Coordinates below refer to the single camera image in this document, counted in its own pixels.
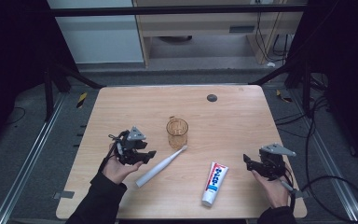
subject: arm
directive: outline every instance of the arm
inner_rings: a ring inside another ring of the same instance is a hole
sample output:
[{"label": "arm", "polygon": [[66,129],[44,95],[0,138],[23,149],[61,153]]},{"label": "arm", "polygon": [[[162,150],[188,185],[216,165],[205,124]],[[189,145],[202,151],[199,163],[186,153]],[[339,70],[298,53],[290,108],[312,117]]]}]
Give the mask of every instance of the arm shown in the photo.
[{"label": "arm", "polygon": [[270,203],[270,208],[260,216],[257,224],[296,224],[293,212],[288,206],[289,191],[282,185],[281,181],[278,179],[268,181],[255,170],[252,171],[252,174],[263,187]]},{"label": "arm", "polygon": [[113,223],[127,190],[122,182],[142,164],[140,161],[133,166],[126,166],[121,164],[117,157],[111,157],[103,171],[91,180],[88,194],[66,223]]}]

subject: black sleeve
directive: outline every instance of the black sleeve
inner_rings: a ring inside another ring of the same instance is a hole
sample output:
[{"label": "black sleeve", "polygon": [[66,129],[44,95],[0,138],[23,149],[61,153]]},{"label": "black sleeve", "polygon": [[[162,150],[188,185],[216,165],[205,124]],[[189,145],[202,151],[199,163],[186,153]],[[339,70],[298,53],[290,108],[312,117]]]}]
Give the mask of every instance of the black sleeve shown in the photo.
[{"label": "black sleeve", "polygon": [[257,220],[257,224],[296,224],[296,219],[289,206],[269,208]]},{"label": "black sleeve", "polygon": [[100,172],[90,183],[89,193],[66,223],[115,223],[118,205],[127,187],[113,183]]}]

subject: wall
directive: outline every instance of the wall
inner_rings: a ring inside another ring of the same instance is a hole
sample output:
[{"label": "wall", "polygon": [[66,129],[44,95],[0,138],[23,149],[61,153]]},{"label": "wall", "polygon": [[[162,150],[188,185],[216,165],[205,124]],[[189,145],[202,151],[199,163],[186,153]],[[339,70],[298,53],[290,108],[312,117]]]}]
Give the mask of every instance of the wall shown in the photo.
[{"label": "wall", "polygon": [[[132,7],[131,0],[48,0],[51,8]],[[56,18],[76,64],[142,63],[134,16]]]}]

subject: toothpaste tube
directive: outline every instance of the toothpaste tube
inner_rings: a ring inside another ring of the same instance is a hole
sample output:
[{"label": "toothpaste tube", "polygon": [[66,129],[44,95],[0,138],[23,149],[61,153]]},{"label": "toothpaste tube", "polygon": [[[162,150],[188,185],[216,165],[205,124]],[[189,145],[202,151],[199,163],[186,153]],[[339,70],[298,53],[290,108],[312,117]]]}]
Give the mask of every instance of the toothpaste tube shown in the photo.
[{"label": "toothpaste tube", "polygon": [[214,161],[212,162],[211,172],[209,173],[208,182],[206,183],[206,188],[202,196],[202,204],[209,207],[212,206],[227,170],[228,167]]}]

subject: person's left hand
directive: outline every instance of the person's left hand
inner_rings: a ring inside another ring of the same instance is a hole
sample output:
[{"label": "person's left hand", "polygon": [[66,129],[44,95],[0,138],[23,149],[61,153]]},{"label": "person's left hand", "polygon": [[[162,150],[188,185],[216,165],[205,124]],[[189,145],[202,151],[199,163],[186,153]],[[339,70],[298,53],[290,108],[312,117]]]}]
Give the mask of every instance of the person's left hand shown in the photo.
[{"label": "person's left hand", "polygon": [[142,164],[144,164],[142,161],[138,161],[132,166],[126,166],[121,164],[120,161],[118,161],[117,156],[113,156],[109,159],[109,161],[103,168],[103,174],[113,183],[121,184],[121,182],[123,182],[127,175],[137,171]]}]

